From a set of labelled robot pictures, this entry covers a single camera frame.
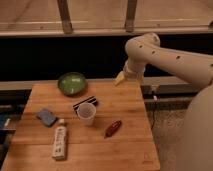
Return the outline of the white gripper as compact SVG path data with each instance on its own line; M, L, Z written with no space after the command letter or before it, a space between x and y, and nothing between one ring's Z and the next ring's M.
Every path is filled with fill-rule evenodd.
M134 62L132 60L127 60L125 62L123 71L121 71L115 78L114 84L118 86L123 81L134 79L139 83L142 82L144 75L144 64L142 62Z

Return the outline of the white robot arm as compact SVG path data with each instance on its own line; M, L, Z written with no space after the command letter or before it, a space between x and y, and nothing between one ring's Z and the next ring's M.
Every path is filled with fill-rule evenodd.
M200 88L186 110L175 171L213 171L213 55L162 48L156 33L129 39L115 85L142 81L147 64Z

